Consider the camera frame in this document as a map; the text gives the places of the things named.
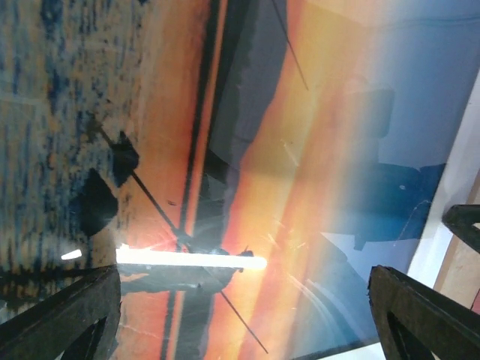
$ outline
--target orange stripe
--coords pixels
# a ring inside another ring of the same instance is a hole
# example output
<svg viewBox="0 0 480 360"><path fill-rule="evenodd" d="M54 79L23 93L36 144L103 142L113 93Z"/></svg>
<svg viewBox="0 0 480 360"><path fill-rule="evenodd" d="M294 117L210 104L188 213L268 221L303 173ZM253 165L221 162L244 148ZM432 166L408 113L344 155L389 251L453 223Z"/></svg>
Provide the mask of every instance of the orange stripe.
<svg viewBox="0 0 480 360"><path fill-rule="evenodd" d="M175 353L179 340L180 319L182 318L184 297L184 292L178 291L176 293L175 306L173 307L172 328L170 330L170 341L168 343L168 350L166 352L166 358L169 360L175 360Z"/></svg>
<svg viewBox="0 0 480 360"><path fill-rule="evenodd" d="M137 173L177 226L208 15L209 3L203 0L161 1L151 9L144 21L148 49L141 64L136 109L129 122L130 128L139 132L135 144L140 155ZM118 218L129 245L174 251L175 237L137 184L129 181L124 185L119 199ZM123 298L126 323L118 331L116 352L120 359L158 359L167 296L167 292L136 293ZM182 301L177 301L176 322L172 324L176 332L181 311Z"/></svg>
<svg viewBox="0 0 480 360"><path fill-rule="evenodd" d="M205 90L205 100L202 108L202 120L200 122L199 139L196 146L195 162L193 164L192 182L187 207L187 233L194 230L197 216L198 197L202 183L203 163L209 137L210 120L212 117L213 101L215 97L215 86L217 83L218 64L220 62L221 44L224 37L224 26L227 15L228 0L221 0L218 11L217 36L215 38L214 55L210 67L210 76Z"/></svg>

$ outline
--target white frame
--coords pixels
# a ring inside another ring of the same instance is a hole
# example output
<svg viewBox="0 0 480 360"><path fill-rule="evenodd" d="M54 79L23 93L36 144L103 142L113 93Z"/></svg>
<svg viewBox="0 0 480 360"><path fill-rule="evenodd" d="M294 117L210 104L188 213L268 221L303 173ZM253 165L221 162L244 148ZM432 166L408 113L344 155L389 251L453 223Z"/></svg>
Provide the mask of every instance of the white frame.
<svg viewBox="0 0 480 360"><path fill-rule="evenodd" d="M477 75L453 147L433 198L427 223L407 274L434 287L452 233L442 224L443 213L467 201L480 169L480 72ZM328 356L329 360L384 360L380 343Z"/></svg>

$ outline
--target metal rod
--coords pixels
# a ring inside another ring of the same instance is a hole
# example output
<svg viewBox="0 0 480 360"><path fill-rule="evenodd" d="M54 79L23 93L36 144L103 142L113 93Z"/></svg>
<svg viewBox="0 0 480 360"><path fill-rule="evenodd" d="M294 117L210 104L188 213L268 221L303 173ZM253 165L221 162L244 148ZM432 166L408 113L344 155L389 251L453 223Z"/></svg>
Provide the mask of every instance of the metal rod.
<svg viewBox="0 0 480 360"><path fill-rule="evenodd" d="M113 146L114 146L113 141L109 138L105 130L102 127L99 127L98 132L105 139L106 143L108 143L109 147L113 149ZM165 220L166 224L170 227L173 234L178 237L181 232L179 231L179 229L177 229L177 227L173 224L173 222L168 218L167 213L165 213L165 211L160 207L160 204L157 202L157 200L155 200L155 198L152 196L152 193L150 193L149 189L147 189L145 184L143 184L143 181L140 179L140 177L135 173L134 170L131 170L131 175L135 180L135 182L138 184L138 186L140 186L142 191L148 197L150 202L153 204L153 206L157 209L160 216Z"/></svg>
<svg viewBox="0 0 480 360"><path fill-rule="evenodd" d="M243 320L242 315L240 315L240 313L237 311L235 306L233 306L232 302L227 298L227 296L225 295L223 290L220 291L220 294L223 296L226 303L232 308L233 312L240 319L240 321L243 323L243 325L245 325L245 328L248 330L248 332L250 332L250 334L255 338L256 342L262 347L263 351L265 351L265 353L268 354L269 351L263 346L262 341L260 341L260 339L255 335L254 331L250 328L250 326L248 326L248 324L245 322L245 320Z"/></svg>
<svg viewBox="0 0 480 360"><path fill-rule="evenodd" d="M273 4L273 7L275 9L275 13L277 14L277 18L278 18L278 21L280 22L280 26L282 27L282 31L285 34L286 43L288 44L288 47L290 48L290 51L292 52L293 59L295 60L295 63L297 65L298 72L300 73L301 81L303 81L303 84L305 85L305 88L308 90L307 80L305 79L305 75L303 74L302 67L300 66L299 59L297 58L297 55L295 54L295 51L293 50L292 43L290 42L290 39L288 37L287 27L285 26L284 22L282 21L280 11L278 10L277 3L275 2L275 0L271 0L271 3Z"/></svg>

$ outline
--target glass surface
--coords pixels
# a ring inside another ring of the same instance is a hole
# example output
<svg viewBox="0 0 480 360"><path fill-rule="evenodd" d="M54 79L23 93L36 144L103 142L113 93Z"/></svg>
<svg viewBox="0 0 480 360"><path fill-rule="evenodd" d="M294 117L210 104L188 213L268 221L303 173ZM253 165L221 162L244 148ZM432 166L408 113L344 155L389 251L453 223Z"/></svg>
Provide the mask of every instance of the glass surface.
<svg viewBox="0 0 480 360"><path fill-rule="evenodd" d="M419 243L478 0L6 0L0 19L1 323L77 279L32 275L118 263L111 359L377 341L370 269L406 272Z"/></svg>

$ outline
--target fluorescent light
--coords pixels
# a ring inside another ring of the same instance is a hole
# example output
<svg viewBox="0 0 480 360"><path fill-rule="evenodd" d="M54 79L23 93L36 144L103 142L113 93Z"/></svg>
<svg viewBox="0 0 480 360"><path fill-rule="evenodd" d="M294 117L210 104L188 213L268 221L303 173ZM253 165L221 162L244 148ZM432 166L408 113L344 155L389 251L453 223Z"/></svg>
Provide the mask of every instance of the fluorescent light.
<svg viewBox="0 0 480 360"><path fill-rule="evenodd" d="M175 253L149 249L117 249L118 264L208 266L221 268L264 269L267 261L258 256L232 256L211 253Z"/></svg>
<svg viewBox="0 0 480 360"><path fill-rule="evenodd" d="M72 260L72 259L76 259L77 257L81 257L81 256L82 256L82 251L80 251L79 249L76 249L74 251L71 251L70 253L66 253L65 255L62 255L61 259L62 260Z"/></svg>

